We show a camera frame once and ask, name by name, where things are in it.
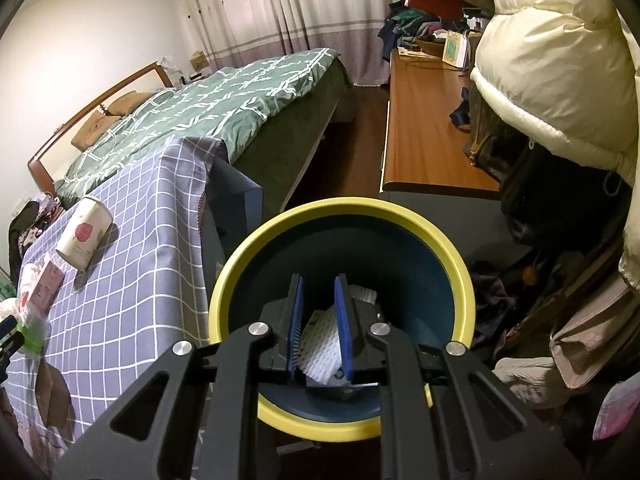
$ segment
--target desk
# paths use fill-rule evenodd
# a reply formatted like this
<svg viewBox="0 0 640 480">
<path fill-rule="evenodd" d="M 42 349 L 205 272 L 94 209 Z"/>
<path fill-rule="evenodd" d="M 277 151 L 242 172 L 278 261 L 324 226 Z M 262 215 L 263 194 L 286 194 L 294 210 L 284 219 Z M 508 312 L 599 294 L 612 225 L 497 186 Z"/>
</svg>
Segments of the desk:
<svg viewBox="0 0 640 480">
<path fill-rule="evenodd" d="M 498 183 L 469 163 L 462 152 L 468 135 L 449 118 L 465 83 L 440 60 L 393 52 L 380 198 L 434 223 L 468 264 L 505 266 L 528 249 L 512 241 Z"/>
</svg>

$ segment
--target green bedspread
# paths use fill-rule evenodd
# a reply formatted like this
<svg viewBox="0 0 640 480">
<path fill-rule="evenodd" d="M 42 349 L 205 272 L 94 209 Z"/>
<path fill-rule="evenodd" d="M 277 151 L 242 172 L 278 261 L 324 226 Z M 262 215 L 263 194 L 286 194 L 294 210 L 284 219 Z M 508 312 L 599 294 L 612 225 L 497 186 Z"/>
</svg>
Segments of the green bedspread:
<svg viewBox="0 0 640 480">
<path fill-rule="evenodd" d="M 337 57 L 335 50 L 316 48 L 224 68 L 181 90 L 163 89 L 78 156 L 56 181 L 56 192 L 68 208 L 177 137 L 222 139 L 233 164 L 266 120 L 311 92 Z"/>
</svg>

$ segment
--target wooden floor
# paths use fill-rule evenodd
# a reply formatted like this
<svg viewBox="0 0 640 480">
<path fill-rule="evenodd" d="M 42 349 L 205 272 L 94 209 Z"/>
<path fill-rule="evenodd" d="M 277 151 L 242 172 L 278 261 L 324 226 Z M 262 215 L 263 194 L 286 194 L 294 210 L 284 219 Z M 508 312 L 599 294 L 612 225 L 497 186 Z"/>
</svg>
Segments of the wooden floor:
<svg viewBox="0 0 640 480">
<path fill-rule="evenodd" d="M 350 123 L 330 124 L 287 208 L 335 196 L 377 198 L 385 147 L 388 88 L 352 88 Z M 280 434 L 280 444 L 298 440 Z M 279 480 L 377 480 L 380 439 L 321 444 L 281 458 Z"/>
<path fill-rule="evenodd" d="M 287 208 L 335 196 L 378 197 L 389 92 L 354 87 L 346 99 L 354 120 L 329 124 Z"/>
</svg>

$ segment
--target white puffer jacket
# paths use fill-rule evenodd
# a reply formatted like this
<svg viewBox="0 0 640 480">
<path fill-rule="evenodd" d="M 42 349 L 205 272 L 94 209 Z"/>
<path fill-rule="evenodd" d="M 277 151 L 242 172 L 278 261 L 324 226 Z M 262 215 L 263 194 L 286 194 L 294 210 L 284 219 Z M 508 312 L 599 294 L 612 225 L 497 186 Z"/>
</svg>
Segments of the white puffer jacket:
<svg viewBox="0 0 640 480">
<path fill-rule="evenodd" d="M 489 106 L 550 152 L 615 170 L 633 186 L 638 98 L 627 43 L 633 38 L 625 39 L 612 1 L 495 0 L 495 10 L 471 74 Z M 640 52 L 635 54 L 640 68 Z M 640 290 L 636 194 L 621 270 Z"/>
</svg>

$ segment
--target cardboard box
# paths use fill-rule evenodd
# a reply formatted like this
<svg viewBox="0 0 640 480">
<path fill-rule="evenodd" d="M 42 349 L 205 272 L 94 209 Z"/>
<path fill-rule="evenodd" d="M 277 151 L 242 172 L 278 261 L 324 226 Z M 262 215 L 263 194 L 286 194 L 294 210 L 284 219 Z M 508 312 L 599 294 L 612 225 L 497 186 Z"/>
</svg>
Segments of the cardboard box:
<svg viewBox="0 0 640 480">
<path fill-rule="evenodd" d="M 64 279 L 65 273 L 49 260 L 38 274 L 36 284 L 28 299 L 29 303 L 46 316 L 49 313 L 53 297 Z"/>
<path fill-rule="evenodd" d="M 204 52 L 201 50 L 197 50 L 191 56 L 191 66 L 196 72 L 200 72 L 209 66 L 209 61 L 207 61 L 207 57 L 204 55 Z"/>
</svg>

